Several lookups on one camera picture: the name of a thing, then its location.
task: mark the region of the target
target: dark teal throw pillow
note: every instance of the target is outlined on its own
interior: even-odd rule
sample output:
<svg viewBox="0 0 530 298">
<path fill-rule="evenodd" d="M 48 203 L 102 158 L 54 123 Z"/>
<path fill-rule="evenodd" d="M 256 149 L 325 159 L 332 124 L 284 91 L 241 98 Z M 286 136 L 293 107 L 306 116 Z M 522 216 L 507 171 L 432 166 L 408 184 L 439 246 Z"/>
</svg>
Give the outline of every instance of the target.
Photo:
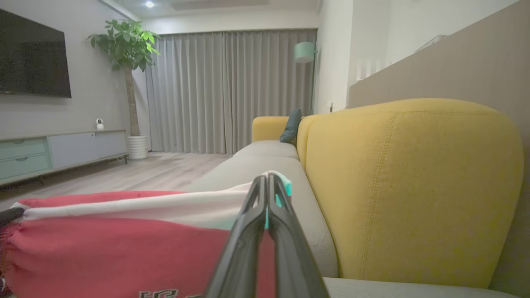
<svg viewBox="0 0 530 298">
<path fill-rule="evenodd" d="M 289 115 L 289 120 L 287 120 L 287 125 L 285 126 L 284 133 L 280 136 L 280 142 L 290 143 L 295 139 L 298 134 L 298 125 L 302 121 L 302 110 L 296 109 L 291 112 Z"/>
</svg>

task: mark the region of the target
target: white planter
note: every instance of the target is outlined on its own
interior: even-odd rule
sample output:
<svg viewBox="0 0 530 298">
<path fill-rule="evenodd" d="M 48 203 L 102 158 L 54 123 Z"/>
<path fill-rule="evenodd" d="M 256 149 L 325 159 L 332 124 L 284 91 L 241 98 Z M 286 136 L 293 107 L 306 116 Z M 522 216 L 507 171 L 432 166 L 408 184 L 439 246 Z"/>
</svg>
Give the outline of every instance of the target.
<svg viewBox="0 0 530 298">
<path fill-rule="evenodd" d="M 129 159 L 147 158 L 147 136 L 129 137 Z"/>
</svg>

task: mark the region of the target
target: white stripe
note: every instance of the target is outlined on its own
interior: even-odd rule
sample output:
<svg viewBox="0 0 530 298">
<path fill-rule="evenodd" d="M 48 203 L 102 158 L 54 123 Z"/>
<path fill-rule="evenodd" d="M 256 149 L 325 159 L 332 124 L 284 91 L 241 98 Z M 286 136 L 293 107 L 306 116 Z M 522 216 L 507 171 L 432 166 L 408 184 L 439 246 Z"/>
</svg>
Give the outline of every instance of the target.
<svg viewBox="0 0 530 298">
<path fill-rule="evenodd" d="M 190 205 L 200 206 L 204 211 L 212 211 L 208 206 L 214 207 L 219 203 L 224 205 L 238 204 L 241 207 L 247 190 L 238 191 L 205 191 L 190 192 L 187 194 L 174 194 L 158 197 L 146 197 L 125 199 L 118 201 L 108 201 L 102 203 L 87 203 L 59 207 L 30 208 L 24 212 L 24 220 L 38 220 L 47 217 L 81 216 L 95 214 L 109 214 L 125 211 L 141 210 L 146 212 L 149 209 L 162 211 L 167 207 L 187 207 Z"/>
</svg>

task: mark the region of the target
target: tv stand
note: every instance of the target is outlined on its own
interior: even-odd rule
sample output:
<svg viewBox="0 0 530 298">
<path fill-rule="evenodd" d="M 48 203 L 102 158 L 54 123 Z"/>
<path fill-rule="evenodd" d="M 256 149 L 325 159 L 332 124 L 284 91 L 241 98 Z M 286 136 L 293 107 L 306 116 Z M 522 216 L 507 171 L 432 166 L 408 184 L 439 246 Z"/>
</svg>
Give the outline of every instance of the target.
<svg viewBox="0 0 530 298">
<path fill-rule="evenodd" d="M 127 156 L 125 130 L 2 138 L 0 185 Z"/>
</svg>

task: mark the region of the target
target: grey curtain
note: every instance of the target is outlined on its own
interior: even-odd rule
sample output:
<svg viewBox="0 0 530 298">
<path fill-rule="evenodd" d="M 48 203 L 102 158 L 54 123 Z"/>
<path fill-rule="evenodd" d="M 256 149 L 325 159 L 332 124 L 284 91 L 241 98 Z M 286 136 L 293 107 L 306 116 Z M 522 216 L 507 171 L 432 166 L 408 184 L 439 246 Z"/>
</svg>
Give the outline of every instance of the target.
<svg viewBox="0 0 530 298">
<path fill-rule="evenodd" d="M 257 116 L 311 113 L 313 63 L 294 45 L 316 30 L 176 34 L 156 42 L 147 69 L 153 151 L 235 153 Z"/>
</svg>

